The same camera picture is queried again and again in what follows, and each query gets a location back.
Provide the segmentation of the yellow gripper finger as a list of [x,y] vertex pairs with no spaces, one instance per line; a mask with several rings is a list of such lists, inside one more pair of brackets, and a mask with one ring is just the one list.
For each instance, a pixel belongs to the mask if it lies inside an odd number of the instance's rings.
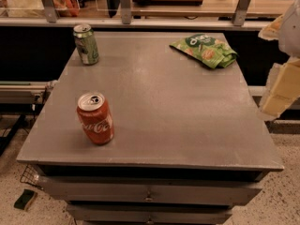
[[259,32],[258,37],[264,40],[278,40],[282,19],[282,15],[278,16]]
[[258,116],[263,121],[279,118],[300,98],[300,59],[290,58],[270,69],[265,91],[259,103]]

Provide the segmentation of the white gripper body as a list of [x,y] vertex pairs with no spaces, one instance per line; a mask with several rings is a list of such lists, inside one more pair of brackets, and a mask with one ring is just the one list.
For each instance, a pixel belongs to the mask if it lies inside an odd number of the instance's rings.
[[300,56],[300,0],[295,0],[283,15],[278,47],[289,56]]

